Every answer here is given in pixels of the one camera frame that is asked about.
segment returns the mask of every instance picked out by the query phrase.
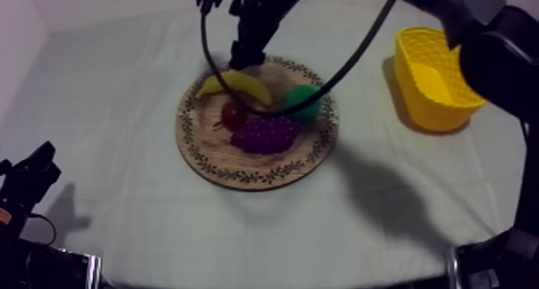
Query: yellow banana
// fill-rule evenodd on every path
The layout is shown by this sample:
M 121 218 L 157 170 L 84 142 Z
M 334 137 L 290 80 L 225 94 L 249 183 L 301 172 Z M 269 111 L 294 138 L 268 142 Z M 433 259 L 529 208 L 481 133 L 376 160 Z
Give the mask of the yellow banana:
M 237 71 L 222 72 L 221 76 L 232 89 L 251 95 L 265 106 L 271 105 L 272 97 L 270 91 L 268 91 L 260 80 Z M 212 76 L 207 78 L 195 97 L 201 98 L 204 94 L 213 94 L 222 90 L 223 88 L 217 81 L 217 77 Z

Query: cable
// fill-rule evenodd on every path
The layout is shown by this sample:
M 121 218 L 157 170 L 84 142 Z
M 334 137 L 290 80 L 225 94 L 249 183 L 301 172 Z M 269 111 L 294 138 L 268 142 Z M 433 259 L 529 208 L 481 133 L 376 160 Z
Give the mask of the cable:
M 522 130 L 522 136 L 524 137 L 524 142 L 526 145 L 528 145 L 528 129 L 526 128 L 526 124 L 524 121 L 519 120 L 521 123 L 521 130 Z
M 58 235 L 58 232 L 56 231 L 56 226 L 55 224 L 49 220 L 49 218 L 43 216 L 42 214 L 29 214 L 28 215 L 28 218 L 40 218 L 42 219 L 43 221 L 47 222 L 50 226 L 51 226 L 51 229 L 52 229 L 52 239 L 47 243 L 47 244 L 44 244 L 44 243 L 39 243 L 40 245 L 44 245 L 45 247 L 49 247 L 50 245 L 52 245 L 52 243 L 54 243 L 56 241 L 56 237 Z
M 26 257 L 26 283 L 28 284 L 28 289 L 32 289 L 32 278 L 30 277 L 30 261 L 33 250 L 31 250 Z
M 376 17 L 375 22 L 372 24 L 371 29 L 367 32 L 367 35 L 365 35 L 365 38 L 363 38 L 363 41 L 359 44 L 358 49 L 346 61 L 344 66 L 342 66 L 341 69 L 339 69 L 337 73 L 335 73 L 335 75 L 333 75 L 333 77 L 320 88 L 320 90 L 316 91 L 313 95 L 309 96 L 309 98 L 302 101 L 301 103 L 295 104 L 294 106 L 286 108 L 281 111 L 265 112 L 265 111 L 258 111 L 256 108 L 251 107 L 245 101 L 243 101 L 243 99 L 237 94 L 237 92 L 235 92 L 232 88 L 229 87 L 229 85 L 225 82 L 225 80 L 221 76 L 221 73 L 219 72 L 217 65 L 215 64 L 215 62 L 212 59 L 211 54 L 209 53 L 208 37 L 206 34 L 206 16 L 208 15 L 211 9 L 211 2 L 205 2 L 202 5 L 202 9 L 201 9 L 202 11 L 202 17 L 201 17 L 202 50 L 204 52 L 204 56 L 206 60 L 208 61 L 208 65 L 210 69 L 212 70 L 213 74 L 217 77 L 217 81 L 221 84 L 223 89 L 225 89 L 232 96 L 233 100 L 237 102 L 238 104 L 240 104 L 247 112 L 252 113 L 254 115 L 267 116 L 267 117 L 286 116 L 286 115 L 294 114 L 295 112 L 299 112 L 302 109 L 309 107 L 311 104 L 314 104 L 316 101 L 321 99 L 325 94 L 331 91 L 331 89 L 344 76 L 346 76 L 346 74 L 352 69 L 352 67 L 359 61 L 363 53 L 365 53 L 369 45 L 371 45 L 372 40 L 375 38 L 380 27 L 383 25 L 383 22 L 386 20 L 386 17 L 391 11 L 391 8 L 393 8 L 393 5 L 395 5 L 395 2 L 397 2 L 397 0 L 387 0 L 382 10 L 378 14 L 378 17 Z
M 49 218 L 43 216 L 42 214 L 33 214 L 33 213 L 29 214 L 28 218 L 40 218 L 43 221 L 47 222 L 51 226 L 51 229 L 52 229 L 52 239 L 47 244 L 43 244 L 43 243 L 35 243 L 35 244 L 38 244 L 40 247 L 47 248 L 56 241 L 56 237 L 58 235 L 58 232 L 56 231 L 55 224 L 51 220 L 49 220 Z M 28 289 L 32 289 L 32 278 L 30 276 L 30 261 L 31 261 L 31 257 L 32 257 L 33 252 L 34 252 L 34 250 L 30 250 L 30 252 L 28 253 L 28 255 L 26 257 L 26 263 L 25 263 L 25 265 L 26 265 L 26 282 L 28 283 Z

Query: toy fruit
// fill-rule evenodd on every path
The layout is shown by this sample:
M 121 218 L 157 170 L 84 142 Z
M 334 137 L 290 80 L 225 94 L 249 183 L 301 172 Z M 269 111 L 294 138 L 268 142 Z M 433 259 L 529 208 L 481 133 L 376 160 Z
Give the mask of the toy fruit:
M 257 117 L 236 131 L 231 145 L 246 153 L 275 154 L 290 149 L 300 132 L 300 124 L 287 117 Z
M 229 131 L 234 132 L 243 128 L 247 121 L 247 113 L 235 102 L 229 101 L 221 109 L 221 121 Z
M 232 89 L 251 95 L 265 106 L 271 105 L 271 94 L 260 80 L 238 71 L 222 72 L 221 76 Z M 204 82 L 204 85 L 195 97 L 201 98 L 205 94 L 213 94 L 221 91 L 223 91 L 223 87 L 217 81 L 217 77 L 211 76 Z
M 309 84 L 300 84 L 298 86 L 295 86 L 286 93 L 285 106 L 289 108 L 294 106 L 295 104 L 299 104 L 305 101 L 307 98 L 309 98 L 309 96 L 313 95 L 318 90 L 320 90 L 320 87 Z M 293 117 L 296 117 L 302 121 L 313 120 L 320 112 L 320 107 L 320 100 L 318 100 L 314 104 L 311 104 L 309 107 L 294 113 Z

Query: plastic basket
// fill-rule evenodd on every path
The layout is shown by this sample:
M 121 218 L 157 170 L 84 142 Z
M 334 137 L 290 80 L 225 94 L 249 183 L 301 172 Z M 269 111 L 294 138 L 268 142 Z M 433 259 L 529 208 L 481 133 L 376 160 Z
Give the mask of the plastic basket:
M 459 51 L 442 31 L 407 27 L 397 36 L 395 75 L 411 120 L 430 131 L 459 128 L 485 104 L 460 74 Z

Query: table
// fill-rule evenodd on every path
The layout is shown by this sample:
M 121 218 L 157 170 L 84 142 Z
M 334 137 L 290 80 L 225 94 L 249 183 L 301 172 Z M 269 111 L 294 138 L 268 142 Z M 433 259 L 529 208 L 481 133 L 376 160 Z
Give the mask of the table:
M 237 20 L 209 16 L 229 57 Z M 302 0 L 267 52 L 329 79 L 385 0 Z M 50 140 L 63 171 L 36 212 L 56 246 L 97 254 L 113 283 L 158 288 L 368 287 L 439 274 L 449 245 L 511 225 L 524 143 L 491 104 L 463 130 L 433 136 L 399 119 L 391 97 L 395 33 L 440 26 L 398 3 L 337 86 L 340 133 L 311 175 L 268 193 L 199 178 L 174 140 L 176 107 L 205 70 L 193 4 L 54 34 L 2 122 L 2 157 Z M 31 222 L 25 238 L 50 235 Z

